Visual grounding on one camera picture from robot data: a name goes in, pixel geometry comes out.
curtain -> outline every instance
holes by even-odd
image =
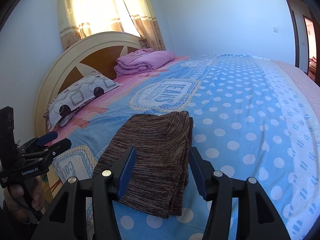
[[[165,50],[158,21],[150,0],[124,0],[131,19],[141,35],[143,48]]]
[[[115,0],[58,0],[64,50],[95,33],[123,31]]]

metal bolt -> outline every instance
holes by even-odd
[[[222,175],[223,175],[223,173],[221,171],[215,171],[213,174],[216,177],[222,177]]]
[[[103,171],[102,176],[109,177],[111,175],[111,171]]]
[[[256,183],[257,183],[257,180],[256,180],[255,178],[253,178],[253,177],[250,177],[250,178],[248,179],[248,181],[249,181],[251,184],[256,184]]]
[[[69,183],[75,183],[77,181],[77,178],[76,177],[70,177],[69,179],[68,179],[68,182]]]

human hand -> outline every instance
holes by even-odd
[[[10,193],[12,197],[18,199],[23,196],[24,191],[20,185],[12,185],[9,186]],[[3,192],[5,203],[10,210],[10,212],[21,222],[28,221],[28,214],[27,212],[20,207],[14,199],[9,194],[8,188],[6,187]],[[40,176],[35,177],[35,187],[32,193],[32,207],[36,211],[40,211],[44,207],[44,192],[42,189],[42,181]]]

bed headboard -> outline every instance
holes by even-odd
[[[116,59],[141,49],[140,37],[123,32],[97,33],[68,48],[53,64],[41,83],[34,109],[36,136],[47,133],[43,118],[49,102],[61,91],[97,70],[110,79],[116,78]]]

black sleeve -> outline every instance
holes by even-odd
[[[0,234],[4,236],[4,239],[30,240],[36,226],[32,223],[21,223],[15,219],[3,201],[3,210],[0,208]]]

